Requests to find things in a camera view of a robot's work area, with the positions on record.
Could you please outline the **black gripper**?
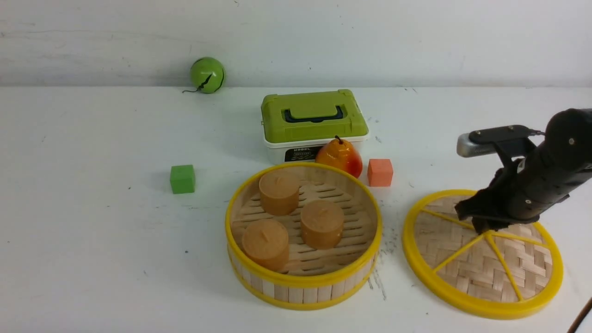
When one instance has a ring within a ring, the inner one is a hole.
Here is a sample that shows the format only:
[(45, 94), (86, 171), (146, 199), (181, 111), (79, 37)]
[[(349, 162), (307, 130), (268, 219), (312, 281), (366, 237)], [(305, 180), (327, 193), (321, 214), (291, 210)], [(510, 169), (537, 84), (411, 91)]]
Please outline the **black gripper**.
[(478, 234), (489, 230), (501, 230), (511, 225), (523, 225), (538, 222), (541, 215), (533, 217), (514, 217), (508, 212), (505, 194), (509, 192), (510, 185), (517, 175), (516, 168), (498, 169), (487, 188), (476, 192), (468, 199), (455, 205), (455, 211), (459, 220), (471, 219), (472, 226)]

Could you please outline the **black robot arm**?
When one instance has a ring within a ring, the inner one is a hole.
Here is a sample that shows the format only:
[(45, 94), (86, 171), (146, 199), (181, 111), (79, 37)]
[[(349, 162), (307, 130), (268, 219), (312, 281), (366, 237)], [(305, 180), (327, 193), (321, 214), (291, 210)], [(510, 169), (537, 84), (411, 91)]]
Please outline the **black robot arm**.
[(502, 167), (486, 188), (455, 205), (478, 234), (539, 221), (541, 214), (591, 178), (592, 112), (569, 108), (544, 131), (512, 125), (475, 130), (457, 139), (463, 158), (497, 154)]

